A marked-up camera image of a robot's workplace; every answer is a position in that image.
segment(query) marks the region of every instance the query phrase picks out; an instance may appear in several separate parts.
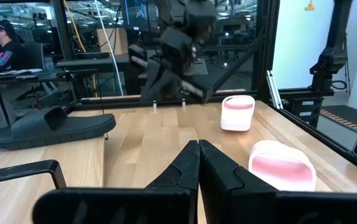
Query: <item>person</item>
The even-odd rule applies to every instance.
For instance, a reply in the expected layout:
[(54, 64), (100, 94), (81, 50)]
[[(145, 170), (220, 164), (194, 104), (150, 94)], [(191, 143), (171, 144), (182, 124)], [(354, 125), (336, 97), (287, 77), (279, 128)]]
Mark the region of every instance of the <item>person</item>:
[[(0, 20), (0, 72), (33, 68), (31, 57), (16, 37), (12, 24), (6, 19)], [(30, 84), (0, 85), (2, 100), (11, 124), (16, 120), (13, 102), (31, 88)]]

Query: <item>wooden tabletop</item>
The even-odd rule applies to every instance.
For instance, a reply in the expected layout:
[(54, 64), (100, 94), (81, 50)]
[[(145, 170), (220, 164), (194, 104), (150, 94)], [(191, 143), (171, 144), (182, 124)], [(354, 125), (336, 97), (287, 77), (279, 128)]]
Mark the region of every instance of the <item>wooden tabletop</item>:
[[(71, 116), (98, 115), (101, 111), (73, 112)], [(1, 151), (0, 168), (55, 159), (59, 161), (67, 186), (102, 187), (105, 138), (93, 138), (53, 146)], [(36, 200), (55, 189), (49, 174), (0, 182), (0, 223), (31, 223)]]
[[(357, 167), (291, 123), (263, 102), (256, 102), (252, 127), (233, 133), (220, 128), (221, 104), (157, 109), (108, 110), (117, 120), (105, 143), (105, 186), (143, 188), (174, 160), (192, 139), (205, 139), (243, 167), (258, 141), (280, 141), (302, 150), (317, 170), (317, 191), (357, 192)], [(199, 223), (206, 223), (199, 200)]]

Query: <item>white cable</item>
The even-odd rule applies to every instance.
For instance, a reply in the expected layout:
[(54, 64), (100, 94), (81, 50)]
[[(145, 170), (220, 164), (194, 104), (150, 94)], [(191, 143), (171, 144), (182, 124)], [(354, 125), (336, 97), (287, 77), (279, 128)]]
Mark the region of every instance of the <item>white cable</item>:
[(102, 17), (100, 16), (100, 15), (101, 15), (101, 12), (99, 11), (98, 1), (97, 1), (97, 0), (94, 0), (94, 2), (95, 2), (95, 6), (97, 7), (97, 12), (98, 12), (98, 15), (99, 15), (99, 19), (101, 20), (101, 25), (102, 25), (103, 33), (105, 34), (106, 41), (108, 42), (110, 54), (112, 55), (113, 64), (115, 65), (115, 68), (116, 68), (116, 76), (117, 76), (117, 80), (118, 80), (119, 87), (120, 87), (120, 93), (121, 93), (121, 95), (123, 96), (123, 95), (124, 95), (124, 94), (123, 94), (123, 88), (121, 87), (120, 74), (119, 74), (119, 72), (118, 72), (117, 63), (116, 63), (116, 59), (115, 59), (115, 54), (113, 53), (112, 46), (110, 45), (110, 42), (109, 42), (108, 34), (106, 33), (105, 26), (103, 25)]

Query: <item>office chair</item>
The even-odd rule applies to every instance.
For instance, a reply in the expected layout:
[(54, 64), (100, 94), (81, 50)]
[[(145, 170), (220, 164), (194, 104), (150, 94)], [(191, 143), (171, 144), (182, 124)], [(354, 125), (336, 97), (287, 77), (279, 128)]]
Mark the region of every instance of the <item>office chair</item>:
[[(30, 57), (33, 59), (33, 68), (41, 68), (45, 69), (45, 62), (44, 62), (44, 51), (43, 51), (43, 44), (40, 43), (26, 43), (22, 44), (22, 46), (26, 49), (27, 53), (30, 54)], [(48, 83), (52, 89), (50, 89), (47, 83), (41, 83), (44, 91), (47, 93), (47, 96), (52, 95), (55, 92), (58, 92), (57, 87), (52, 83)]]

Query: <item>white slide sandal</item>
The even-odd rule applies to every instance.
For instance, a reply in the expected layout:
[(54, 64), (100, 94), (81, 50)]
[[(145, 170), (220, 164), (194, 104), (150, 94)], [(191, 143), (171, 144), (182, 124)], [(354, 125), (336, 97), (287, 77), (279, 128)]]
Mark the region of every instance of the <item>white slide sandal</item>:
[(252, 124), (255, 100), (251, 96), (228, 96), (222, 101), (221, 129), (248, 131)]
[(307, 155), (278, 141), (263, 140), (253, 146), (249, 172), (278, 190), (311, 192), (317, 183)]

